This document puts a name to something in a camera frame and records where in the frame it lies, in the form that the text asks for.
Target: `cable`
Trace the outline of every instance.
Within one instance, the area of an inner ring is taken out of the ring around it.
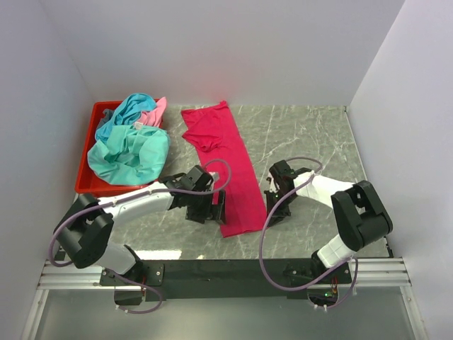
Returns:
[[[132,280],[129,280],[128,278],[125,278],[124,276],[121,276],[120,274],[116,273],[115,271],[109,269],[112,273],[115,274],[116,278],[119,278],[122,282],[126,282],[126,283],[129,283],[130,285],[138,285],[144,289],[147,289],[147,290],[150,290],[152,291],[154,294],[157,295],[157,297],[159,298],[159,301],[157,302],[157,304],[152,307],[152,308],[149,308],[148,310],[129,310],[127,309],[126,307],[123,307],[123,306],[118,306],[118,309],[120,310],[124,310],[126,313],[129,313],[129,314],[148,314],[148,313],[151,313],[151,312],[154,312],[155,310],[157,310],[160,306],[162,306],[162,302],[164,301],[164,297],[162,295],[161,292],[159,292],[156,288],[153,288],[149,285],[145,285],[143,283],[138,283],[138,282],[135,282],[135,281],[132,281]]]
[[[283,195],[283,197],[281,197],[281,199],[279,199],[276,204],[273,206],[273,208],[271,209],[271,211],[269,212],[268,214],[268,218],[266,219],[264,225],[263,225],[263,229],[261,231],[261,236],[260,236],[260,244],[259,244],[259,249],[258,249],[258,260],[260,262],[260,267],[261,267],[261,271],[263,272],[263,275],[265,277],[265,279],[271,284],[273,285],[275,288],[277,289],[280,289],[280,290],[283,290],[283,291],[286,291],[286,292],[297,292],[299,290],[304,290],[304,289],[307,289],[309,287],[311,287],[312,285],[314,285],[315,283],[318,283],[319,281],[321,281],[323,278],[325,278],[327,275],[329,275],[330,273],[334,272],[337,268],[341,267],[343,264],[345,264],[346,262],[348,262],[348,259],[345,259],[343,261],[341,261],[340,263],[337,263],[335,266],[333,266],[332,268],[329,268],[327,271],[325,271],[324,273],[322,273],[320,276],[318,276],[317,278],[313,279],[312,281],[306,283],[305,285],[301,285],[299,287],[285,287],[283,285],[279,285],[278,283],[276,283],[269,275],[269,273],[266,271],[266,268],[264,266],[264,259],[263,259],[263,245],[264,245],[264,237],[265,237],[265,233],[266,233],[266,229],[268,228],[268,225],[269,225],[269,222],[270,222],[270,219],[272,218],[272,216],[274,215],[275,211],[278,209],[278,207],[280,206],[280,204],[282,204],[288,197],[290,197],[292,194],[296,193],[299,189],[307,186],[308,184],[310,184],[312,181],[313,181],[313,178],[315,177],[315,175],[318,174],[318,172],[320,172],[323,168],[323,164],[318,161],[317,159],[313,159],[313,158],[310,158],[310,157],[292,157],[292,158],[289,158],[289,159],[286,159],[286,161],[292,161],[294,159],[305,159],[305,160],[308,160],[308,161],[312,161],[312,162],[315,162],[318,164],[318,168],[312,173],[312,175],[309,177],[309,179],[307,179],[303,184],[301,184],[300,186],[297,186],[296,188],[290,190],[288,193],[286,193],[285,195]],[[354,280],[352,281],[351,283],[351,286],[350,286],[350,290],[352,290],[354,288],[354,285],[355,285],[355,282],[357,280],[357,274],[358,274],[358,260],[356,258],[354,258],[355,260],[355,275],[354,275]],[[350,294],[350,291],[348,291],[345,296],[341,299],[340,302],[337,302],[336,304],[334,304],[333,306],[338,306],[340,303],[342,303],[344,301],[345,298],[347,298]]]
[[[211,195],[213,193],[218,193],[219,191],[223,190],[224,188],[226,188],[231,180],[231,176],[232,176],[232,172],[231,172],[231,167],[229,166],[229,164],[227,163],[227,161],[223,160],[223,159],[212,159],[210,160],[209,162],[207,162],[203,168],[206,168],[208,165],[210,165],[211,163],[215,163],[215,162],[221,162],[225,165],[226,169],[228,170],[228,178],[227,180],[225,181],[225,183],[220,186],[219,188],[217,189],[214,189],[214,190],[211,190],[211,191],[190,191],[190,190],[183,190],[183,189],[173,189],[173,188],[162,188],[162,189],[155,189],[155,190],[152,190],[151,192],[149,191],[143,191],[141,193],[137,193],[135,195],[131,195],[129,197],[126,197],[126,198],[121,198],[119,200],[117,200],[116,202],[107,202],[107,203],[103,203],[103,204],[99,204],[99,205],[95,205],[93,207],[89,207],[89,208],[86,208],[86,209],[83,209],[83,210],[80,210],[78,212],[76,212],[75,214],[71,215],[70,217],[68,217],[54,232],[54,234],[52,235],[52,238],[50,239],[50,243],[49,243],[49,248],[47,249],[47,257],[49,259],[49,262],[53,265],[53,266],[56,266],[56,267],[65,267],[65,266],[68,266],[70,264],[72,264],[72,261],[67,261],[67,262],[63,262],[63,263],[59,263],[59,262],[56,262],[54,260],[54,257],[53,257],[53,248],[54,248],[54,245],[55,245],[55,242],[57,241],[57,238],[58,236],[62,233],[63,229],[66,228],[68,225],[70,225],[73,221],[75,221],[77,218],[87,214],[87,213],[91,213],[92,211],[95,211],[95,210],[99,210],[99,209],[104,209],[104,208],[109,208],[115,204],[119,204],[119,203],[124,203],[124,202],[128,202],[130,200],[135,200],[137,198],[141,198],[141,197],[144,197],[144,196],[147,196],[147,195],[152,195],[154,193],[187,193],[189,195],[199,195],[199,196],[202,196],[202,195]],[[112,271],[113,273],[115,273],[115,275],[122,281],[126,282],[126,283],[129,283],[131,285],[138,285],[142,288],[145,288],[147,290],[150,290],[152,291],[153,293],[157,294],[158,297],[159,297],[159,302],[157,303],[156,306],[154,306],[153,308],[149,309],[149,310],[144,310],[144,311],[132,311],[132,310],[127,310],[125,309],[124,307],[119,307],[121,310],[124,310],[125,312],[129,312],[131,314],[146,314],[146,313],[149,313],[149,312],[153,312],[154,310],[157,310],[161,305],[162,305],[162,302],[163,302],[163,297],[162,297],[162,294],[155,288],[152,288],[148,285],[143,285],[141,283],[138,283],[138,282],[135,282],[135,281],[132,281],[132,280],[129,280],[128,278],[125,278],[121,275],[119,275],[118,273]]]

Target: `crumpled fabric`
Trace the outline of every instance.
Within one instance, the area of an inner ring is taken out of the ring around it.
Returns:
[[[99,120],[99,124],[96,129],[100,128],[102,125],[106,124],[110,119],[112,119],[114,110],[106,108],[104,111],[102,111],[102,113],[104,116],[101,118],[101,120]]]
[[[96,130],[95,139],[106,143],[112,128],[115,125],[131,125],[135,123],[142,111],[152,111],[156,108],[156,102],[145,93],[134,93],[128,96],[116,109],[112,118]]]
[[[153,111],[142,111],[137,122],[148,126],[160,126],[166,107],[167,98],[162,97],[157,101],[156,108]]]
[[[262,230],[266,207],[227,102],[209,108],[182,110],[181,115],[188,127],[183,138],[196,148],[201,164],[212,159],[224,159],[231,167],[231,181],[225,188],[226,224],[220,226],[223,237]],[[220,175],[214,188],[225,183],[228,176],[225,165],[215,162],[207,169]]]
[[[140,186],[159,177],[170,147],[165,130],[144,125],[113,125],[106,142],[98,140],[88,151],[88,165],[109,184]]]

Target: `red towel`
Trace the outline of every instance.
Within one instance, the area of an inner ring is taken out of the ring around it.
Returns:
[[[224,159],[231,167],[231,182],[225,188],[226,224],[220,226],[224,237],[256,232],[263,228],[266,208],[256,181],[246,146],[239,134],[226,101],[210,108],[181,111],[188,130],[183,138],[192,144],[201,164],[211,159]],[[220,187],[228,176],[225,165],[213,163],[209,171],[220,174],[214,187]]]

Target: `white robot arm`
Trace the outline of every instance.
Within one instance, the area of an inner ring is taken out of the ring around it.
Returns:
[[[319,271],[334,267],[354,255],[366,245],[390,233],[393,224],[372,184],[342,182],[321,175],[311,169],[293,170],[286,161],[279,161],[270,168],[269,191],[265,191],[268,212],[290,190],[313,180],[291,195],[275,212],[270,225],[290,216],[289,204],[297,197],[316,200],[332,208],[338,234],[314,253],[312,259],[322,263]]]

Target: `gray marble floor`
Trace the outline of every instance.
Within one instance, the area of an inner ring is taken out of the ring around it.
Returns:
[[[163,175],[188,171],[198,164],[195,148],[181,137],[186,131],[180,116],[184,108],[189,107],[169,106],[164,114],[164,129],[172,145]],[[232,106],[231,111],[262,191],[268,189],[265,177],[269,167],[293,156],[321,160],[325,166],[322,174],[333,179],[356,182],[365,178],[343,107]],[[314,166],[306,161],[292,165]],[[337,233],[330,208],[304,198],[296,199],[290,208],[292,216],[266,232],[265,257],[310,257]],[[189,222],[185,209],[174,209],[118,226],[112,240],[171,258],[176,254],[181,259],[254,259],[259,236],[254,232],[224,239],[214,222]],[[370,244],[359,255],[387,257],[386,242]]]

